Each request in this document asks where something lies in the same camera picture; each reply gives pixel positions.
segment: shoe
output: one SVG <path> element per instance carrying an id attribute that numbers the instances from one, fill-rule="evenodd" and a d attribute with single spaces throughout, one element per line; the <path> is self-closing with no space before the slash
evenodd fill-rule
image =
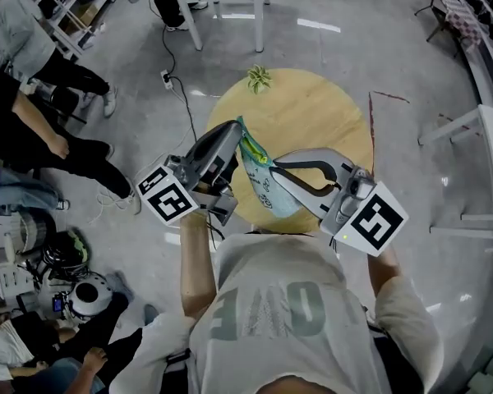
<path id="1" fill-rule="evenodd" d="M 197 2 L 193 6 L 190 6 L 190 10 L 203 10 L 208 7 L 208 2 Z"/>
<path id="2" fill-rule="evenodd" d="M 137 215 L 141 212 L 141 197 L 139 196 L 139 193 L 137 193 L 137 189 L 135 188 L 133 182 L 126 177 L 126 181 L 128 181 L 128 184 L 131 187 L 131 192 L 130 195 L 128 195 L 123 202 L 127 204 L 127 207 L 124 208 L 124 210 L 129 210 L 133 214 Z"/>
<path id="3" fill-rule="evenodd" d="M 184 21 L 179 26 L 168 26 L 168 25 L 166 25 L 166 30 L 168 32 L 173 32 L 174 30 L 188 30 L 188 24 L 186 21 Z"/>
<path id="4" fill-rule="evenodd" d="M 91 105 L 91 103 L 93 102 L 93 100 L 95 99 L 95 96 L 97 96 L 97 94 L 94 94 L 92 92 L 85 92 L 82 95 L 81 109 L 88 108 Z"/>
<path id="5" fill-rule="evenodd" d="M 109 287 L 112 288 L 112 291 L 117 293 L 122 293 L 126 299 L 128 299 L 128 303 L 131 303 L 135 296 L 133 292 L 128 287 L 126 283 L 126 279 L 124 278 L 124 274 L 122 272 L 109 273 L 105 276 L 106 282 L 108 282 Z"/>
<path id="6" fill-rule="evenodd" d="M 108 153 L 106 154 L 106 160 L 108 161 L 109 159 L 111 159 L 111 157 L 115 153 L 115 148 L 110 143 L 107 143 L 107 145 L 109 146 L 108 147 Z"/>
<path id="7" fill-rule="evenodd" d="M 107 94 L 103 95 L 104 98 L 104 117 L 110 118 L 115 112 L 117 107 L 117 87 L 109 86 Z"/>
<path id="8" fill-rule="evenodd" d="M 152 305 L 145 305 L 145 325 L 151 324 L 159 316 L 159 311 Z"/>
<path id="9" fill-rule="evenodd" d="M 69 210 L 69 200 L 59 200 L 55 210 Z"/>

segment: electrical outlet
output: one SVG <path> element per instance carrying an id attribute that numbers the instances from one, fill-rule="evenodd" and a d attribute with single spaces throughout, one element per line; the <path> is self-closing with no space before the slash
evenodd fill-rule
<path id="1" fill-rule="evenodd" d="M 161 78 L 163 79 L 166 90 L 173 89 L 172 81 L 168 78 L 168 70 L 161 71 Z"/>

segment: light blue plastic bag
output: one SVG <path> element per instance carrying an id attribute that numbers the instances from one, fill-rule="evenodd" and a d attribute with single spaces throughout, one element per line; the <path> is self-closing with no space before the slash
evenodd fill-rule
<path id="1" fill-rule="evenodd" d="M 243 138 L 239 142 L 241 159 L 250 178 L 254 192 L 260 202 L 277 218 L 287 218 L 299 210 L 301 205 L 270 175 L 269 167 L 274 163 L 266 151 L 254 140 L 245 126 L 242 117 L 237 119 L 243 128 Z"/>

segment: hand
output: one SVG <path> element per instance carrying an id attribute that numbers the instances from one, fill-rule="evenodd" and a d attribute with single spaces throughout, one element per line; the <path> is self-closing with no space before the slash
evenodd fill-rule
<path id="1" fill-rule="evenodd" d="M 91 373 L 98 373 L 104 364 L 108 361 L 106 352 L 100 347 L 92 347 L 84 356 L 82 368 Z"/>
<path id="2" fill-rule="evenodd" d="M 49 368 L 49 365 L 46 362 L 44 362 L 43 360 L 36 363 L 36 370 L 38 372 L 43 371 L 44 369 L 47 369 L 47 368 Z"/>
<path id="3" fill-rule="evenodd" d="M 67 144 L 67 140 L 61 135 L 55 135 L 48 143 L 48 148 L 51 153 L 56 154 L 62 159 L 65 159 L 69 154 L 69 145 Z"/>

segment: round wooden table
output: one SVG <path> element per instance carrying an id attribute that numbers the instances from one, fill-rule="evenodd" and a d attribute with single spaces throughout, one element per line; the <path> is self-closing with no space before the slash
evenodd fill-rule
<path id="1" fill-rule="evenodd" d="M 371 133 L 359 108 L 337 85 L 309 71 L 269 70 L 271 88 L 253 94 L 248 79 L 238 81 L 217 102 L 207 129 L 243 116 L 252 137 L 274 159 L 298 149 L 328 147 L 355 164 L 372 169 Z M 238 200 L 235 212 L 262 229 L 280 233 L 304 233 L 318 229 L 318 219 L 305 208 L 288 218 L 277 218 L 258 200 L 242 165 L 232 179 Z M 327 180 L 317 169 L 295 169 L 292 173 L 321 188 Z"/>

